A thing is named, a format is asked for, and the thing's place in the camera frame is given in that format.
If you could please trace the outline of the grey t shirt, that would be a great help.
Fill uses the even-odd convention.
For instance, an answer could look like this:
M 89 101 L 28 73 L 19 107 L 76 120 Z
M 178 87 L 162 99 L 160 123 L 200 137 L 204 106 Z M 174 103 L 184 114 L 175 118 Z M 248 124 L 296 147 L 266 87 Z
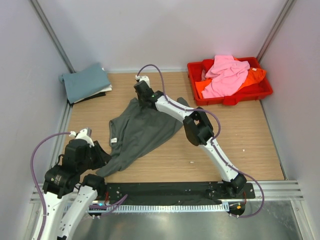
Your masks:
M 174 117 L 141 107 L 138 99 L 133 98 L 120 116 L 109 121 L 111 160 L 96 174 L 108 177 L 125 170 L 170 140 L 182 127 L 183 123 Z

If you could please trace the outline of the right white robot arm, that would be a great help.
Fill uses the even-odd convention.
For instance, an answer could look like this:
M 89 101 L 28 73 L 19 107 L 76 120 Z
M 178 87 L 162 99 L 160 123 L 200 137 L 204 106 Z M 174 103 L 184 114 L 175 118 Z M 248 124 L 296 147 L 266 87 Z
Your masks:
M 165 113 L 183 124 L 188 141 L 203 149 L 217 167 L 229 197 L 237 198 L 243 193 L 247 179 L 218 144 L 213 126 L 203 108 L 188 107 L 172 100 L 161 91 L 154 92 L 144 80 L 138 80 L 134 89 L 141 106 Z

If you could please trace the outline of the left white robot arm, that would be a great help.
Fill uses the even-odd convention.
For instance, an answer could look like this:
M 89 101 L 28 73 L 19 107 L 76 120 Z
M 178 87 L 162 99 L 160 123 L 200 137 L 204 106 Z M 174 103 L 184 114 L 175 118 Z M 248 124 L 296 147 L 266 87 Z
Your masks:
M 98 141 L 92 145 L 83 139 L 70 140 L 58 163 L 44 176 L 42 209 L 32 239 L 70 240 L 82 216 L 94 200 L 106 194 L 105 179 L 87 170 L 105 166 L 111 156 Z

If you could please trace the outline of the folded black t shirt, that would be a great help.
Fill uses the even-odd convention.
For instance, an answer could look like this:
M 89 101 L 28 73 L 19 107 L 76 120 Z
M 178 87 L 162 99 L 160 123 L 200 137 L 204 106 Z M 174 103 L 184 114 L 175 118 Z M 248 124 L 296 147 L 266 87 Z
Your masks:
M 106 95 L 105 92 L 99 92 L 99 93 L 96 93 L 96 94 L 94 94 L 94 95 L 92 95 L 92 96 L 89 96 L 89 97 L 86 97 L 86 98 L 84 98 L 84 99 L 81 99 L 81 100 L 79 100 L 79 102 L 91 100 L 91 99 L 94 99 L 94 98 L 103 97 L 103 96 L 105 96 L 105 95 Z

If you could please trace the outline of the folded blue t shirt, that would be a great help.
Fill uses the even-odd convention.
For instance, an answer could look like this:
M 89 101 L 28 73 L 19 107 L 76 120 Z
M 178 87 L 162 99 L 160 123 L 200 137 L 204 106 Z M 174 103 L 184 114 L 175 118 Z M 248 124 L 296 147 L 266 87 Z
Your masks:
M 100 63 L 95 63 L 76 73 L 62 74 L 58 79 L 65 86 L 70 104 L 112 90 L 112 84 Z

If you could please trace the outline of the pink t shirt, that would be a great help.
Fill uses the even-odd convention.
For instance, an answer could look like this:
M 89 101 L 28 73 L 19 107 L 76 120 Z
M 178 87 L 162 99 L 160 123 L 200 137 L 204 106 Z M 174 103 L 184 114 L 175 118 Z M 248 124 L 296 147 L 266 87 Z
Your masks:
M 212 67 L 204 75 L 211 82 L 201 92 L 204 99 L 228 97 L 245 82 L 250 64 L 231 55 L 216 55 Z

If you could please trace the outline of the orange t shirt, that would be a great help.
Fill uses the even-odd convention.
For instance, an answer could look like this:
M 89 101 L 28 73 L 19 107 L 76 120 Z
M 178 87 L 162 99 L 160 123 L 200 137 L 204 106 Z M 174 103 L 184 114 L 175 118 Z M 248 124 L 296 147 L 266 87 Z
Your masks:
M 205 74 L 212 67 L 213 64 L 214 64 L 214 58 L 213 59 L 205 59 L 205 60 L 203 60 L 202 63 L 201 63 L 202 72 L 201 72 L 200 80 L 195 81 L 196 91 L 202 98 L 203 98 L 202 91 L 211 82 L 210 78 L 205 78 Z M 267 72 L 264 69 L 250 66 L 250 69 L 248 70 L 247 78 L 244 81 L 244 83 L 241 85 L 241 87 L 238 89 L 237 92 L 239 92 L 243 88 L 259 84 L 265 78 L 266 74 L 267 74 Z

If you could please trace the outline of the red plastic bin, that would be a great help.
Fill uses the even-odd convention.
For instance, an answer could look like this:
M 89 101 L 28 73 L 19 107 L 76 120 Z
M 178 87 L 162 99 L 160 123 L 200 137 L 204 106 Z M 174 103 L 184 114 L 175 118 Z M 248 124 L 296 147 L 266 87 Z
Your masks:
M 241 101 L 262 100 L 273 93 L 267 71 L 255 57 L 216 55 L 190 62 L 187 69 L 198 106 L 234 106 Z

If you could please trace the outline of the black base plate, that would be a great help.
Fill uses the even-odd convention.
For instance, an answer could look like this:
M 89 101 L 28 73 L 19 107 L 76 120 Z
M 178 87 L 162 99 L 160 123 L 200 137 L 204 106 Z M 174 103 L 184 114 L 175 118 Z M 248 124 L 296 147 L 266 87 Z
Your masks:
M 108 183 L 105 193 L 88 209 L 91 214 L 107 216 L 123 205 L 132 206 L 201 206 L 228 203 L 228 215 L 247 218 L 247 201 L 255 199 L 251 183 L 246 183 L 243 193 L 231 197 L 222 181 L 204 182 L 142 182 Z

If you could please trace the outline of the aluminium front rail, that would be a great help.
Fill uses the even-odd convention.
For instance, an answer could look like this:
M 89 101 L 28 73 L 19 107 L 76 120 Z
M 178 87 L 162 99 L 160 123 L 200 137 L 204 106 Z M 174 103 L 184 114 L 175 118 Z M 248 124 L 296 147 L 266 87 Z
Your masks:
M 252 184 L 255 196 L 258 200 L 262 199 L 262 194 L 259 186 L 254 181 L 249 181 Z M 263 190 L 265 201 L 303 201 L 303 193 L 297 180 L 262 180 L 258 181 Z M 30 204 L 40 203 L 40 197 L 34 188 Z

